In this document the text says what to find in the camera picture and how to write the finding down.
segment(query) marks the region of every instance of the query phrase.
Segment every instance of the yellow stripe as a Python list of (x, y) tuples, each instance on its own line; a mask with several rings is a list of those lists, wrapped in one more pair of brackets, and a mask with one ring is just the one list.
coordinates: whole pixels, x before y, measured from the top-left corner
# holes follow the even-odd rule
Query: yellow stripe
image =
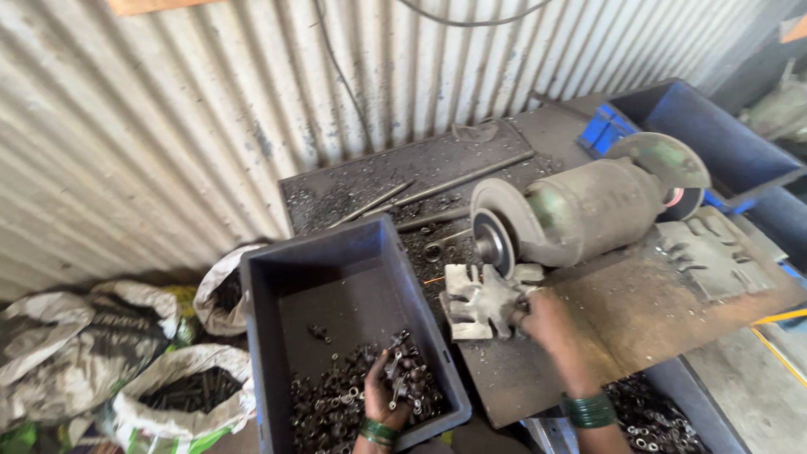
[(789, 318), (805, 317), (805, 316), (807, 316), (807, 309), (796, 309), (790, 312), (778, 313), (776, 315), (771, 315), (770, 317), (760, 318), (753, 324), (761, 325), (763, 323), (779, 322), (782, 320), (787, 320)]
[(793, 367), (793, 366), (790, 364), (790, 361), (788, 361), (787, 359), (785, 359), (785, 358), (784, 358), (784, 356), (782, 356), (782, 354), (779, 352), (779, 349), (778, 349), (778, 348), (776, 348), (776, 347), (775, 347), (773, 344), (771, 344), (770, 342), (768, 342), (768, 340), (765, 338), (765, 336), (763, 336), (763, 334), (762, 334), (762, 333), (760, 333), (760, 332), (759, 332), (759, 330), (757, 330), (757, 329), (756, 329), (756, 328), (754, 328), (753, 326), (749, 326), (749, 327), (748, 327), (748, 329), (749, 329), (749, 330), (751, 330), (751, 332), (752, 332), (752, 333), (756, 334), (756, 337), (758, 337), (758, 338), (759, 338), (759, 340), (760, 340), (760, 341), (762, 341), (762, 343), (763, 343), (763, 344), (765, 344), (765, 347), (767, 347), (767, 349), (768, 349), (768, 350), (770, 350), (770, 351), (771, 351), (771, 353), (773, 353), (773, 355), (774, 355), (776, 358), (778, 358), (778, 359), (779, 359), (779, 361), (780, 361), (782, 364), (784, 364), (784, 366), (785, 366), (786, 368), (788, 368), (788, 370), (790, 371), (790, 373), (792, 373), (792, 374), (793, 374), (793, 376), (794, 376), (794, 377), (796, 377), (796, 378), (797, 378), (797, 379), (798, 379), (798, 380), (801, 382), (801, 384), (802, 384), (802, 385), (804, 385), (804, 387), (805, 387), (805, 388), (807, 388), (807, 380), (805, 380), (805, 378), (804, 378), (804, 377), (803, 377), (803, 376), (802, 376), (802, 375), (799, 373), (799, 371), (797, 371), (797, 370), (796, 370), (796, 369), (795, 369), (795, 368), (794, 368), (794, 367)]

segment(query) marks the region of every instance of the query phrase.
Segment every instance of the blue plastic crate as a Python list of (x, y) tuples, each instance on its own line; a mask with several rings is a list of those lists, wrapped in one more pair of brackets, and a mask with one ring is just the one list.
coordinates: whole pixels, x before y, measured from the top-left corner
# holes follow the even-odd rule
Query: blue plastic crate
[(769, 187), (807, 173), (804, 164), (757, 136), (680, 79), (616, 95), (597, 108), (578, 143), (599, 158), (622, 137), (660, 132), (689, 145), (712, 175), (704, 202), (725, 213), (754, 206)]

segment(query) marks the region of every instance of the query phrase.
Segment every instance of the bangle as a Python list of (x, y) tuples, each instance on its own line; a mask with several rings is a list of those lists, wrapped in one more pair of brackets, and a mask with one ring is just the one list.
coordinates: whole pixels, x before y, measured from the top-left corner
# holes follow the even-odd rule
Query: bangle
[(368, 434), (366, 431), (361, 431), (358, 434), (366, 438), (367, 441), (371, 441), (373, 443), (380, 444), (381, 446), (392, 448), (391, 440), (376, 438), (374, 435)]
[(364, 418), (364, 421), (362, 422), (362, 429), (359, 431), (359, 433), (369, 441), (381, 444), (383, 446), (392, 446), (395, 439), (398, 438), (397, 430), (384, 426), (380, 422), (373, 421), (369, 418)]
[(608, 395), (600, 391), (591, 397), (573, 399), (563, 393), (563, 406), (575, 427), (596, 429), (613, 424), (617, 414), (613, 411)]

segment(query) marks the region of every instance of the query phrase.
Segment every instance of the white corrugated sheet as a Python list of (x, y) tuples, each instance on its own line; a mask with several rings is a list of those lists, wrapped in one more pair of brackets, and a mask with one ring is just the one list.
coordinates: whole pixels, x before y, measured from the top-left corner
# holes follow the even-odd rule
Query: white corrugated sheet
[[(0, 298), (191, 279), (240, 243), (290, 235), (279, 179), (533, 109), (533, 88), (569, 99), (714, 83), (716, 62), (741, 61), (727, 52), (771, 14), (767, 0), (553, 0), (459, 28), (396, 0), (320, 1), (369, 140), (310, 0), (132, 17), (102, 0), (0, 0)], [(420, 6), (469, 21), (534, 3)], [(782, 15), (794, 1), (778, 3)]]

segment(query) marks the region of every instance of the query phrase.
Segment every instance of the metal rod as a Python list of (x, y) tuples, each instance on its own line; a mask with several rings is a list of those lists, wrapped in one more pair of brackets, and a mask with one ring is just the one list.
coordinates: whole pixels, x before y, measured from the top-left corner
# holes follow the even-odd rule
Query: metal rod
[(395, 229), (398, 230), (398, 233), (410, 232), (412, 230), (419, 229), (420, 227), (425, 227), (426, 225), (429, 225), (433, 222), (453, 221), (454, 219), (468, 216), (469, 214), (470, 214), (470, 205), (465, 205), (462, 207), (451, 208), (450, 210), (441, 211), (436, 214), (417, 217), (415, 219), (412, 219), (411, 221), (401, 222), (400, 224), (395, 226)]
[(405, 205), (411, 204), (412, 202), (417, 202), (418, 200), (423, 200), (423, 199), (429, 198), (432, 195), (439, 194), (439, 193), (441, 193), (443, 191), (447, 191), (447, 190), (451, 189), (452, 187), (456, 187), (456, 186), (459, 186), (461, 184), (468, 183), (469, 181), (471, 181), (473, 179), (476, 179), (476, 178), (479, 178), (479, 177), (481, 177), (481, 176), (483, 176), (485, 174), (490, 174), (490, 173), (495, 172), (497, 170), (502, 170), (505, 167), (510, 167), (513, 164), (516, 164), (518, 162), (524, 161), (525, 159), (530, 159), (533, 156), (535, 156), (535, 153), (533, 153), (532, 151), (517, 154), (516, 156), (513, 156), (512, 158), (508, 158), (508, 159), (505, 159), (503, 161), (499, 161), (499, 162), (497, 162), (495, 164), (491, 164), (490, 166), (485, 166), (485, 167), (483, 167), (481, 169), (474, 170), (474, 171), (470, 172), (469, 174), (465, 174), (465, 175), (463, 175), (463, 176), (461, 176), (459, 178), (452, 179), (452, 180), (447, 181), (447, 182), (445, 182), (443, 184), (438, 184), (436, 186), (432, 186), (429, 189), (425, 189), (425, 190), (420, 191), (420, 192), (418, 192), (416, 194), (412, 194), (409, 197), (404, 197), (403, 199), (398, 200), (396, 202), (392, 202), (391, 204), (382, 205), (382, 206), (380, 206), (380, 207), (378, 207), (376, 209), (373, 209), (373, 210), (370, 210), (369, 212), (364, 213), (364, 216), (369, 216), (369, 215), (375, 214), (377, 212), (385, 212), (386, 210), (393, 209), (394, 207), (403, 207)]
[(371, 201), (367, 205), (365, 205), (365, 206), (359, 208), (358, 210), (350, 213), (349, 215), (341, 218), (339, 221), (336, 221), (333, 224), (329, 225), (328, 228), (330, 229), (331, 227), (336, 227), (339, 224), (342, 224), (344, 222), (352, 221), (353, 219), (356, 219), (363, 212), (373, 208), (374, 206), (376, 206), (376, 205), (378, 205), (378, 204), (380, 204), (380, 203), (382, 203), (382, 202), (384, 202), (386, 200), (389, 200), (393, 195), (398, 194), (399, 192), (403, 191), (404, 189), (409, 187), (409, 185), (412, 184), (412, 182), (414, 182), (414, 181), (415, 180), (409, 180), (406, 183), (401, 183), (398, 186), (393, 187), (391, 190), (381, 194), (377, 199), (373, 199), (373, 201)]
[(560, 111), (564, 111), (567, 114), (569, 114), (570, 116), (573, 116), (578, 120), (589, 121), (591, 118), (593, 118), (593, 116), (590, 116), (589, 114), (587, 114), (584, 111), (579, 111), (579, 110), (575, 109), (574, 107), (570, 107), (570, 106), (567, 106), (564, 103), (560, 103), (558, 101), (555, 101), (554, 99), (550, 98), (549, 96), (542, 95), (542, 94), (538, 93), (535, 90), (530, 91), (529, 96), (530, 96), (530, 98), (535, 98), (535, 99), (537, 99), (538, 101), (541, 101), (544, 104), (549, 104), (550, 106), (552, 106), (552, 107), (554, 107), (554, 108), (556, 108), (556, 109), (558, 109)]

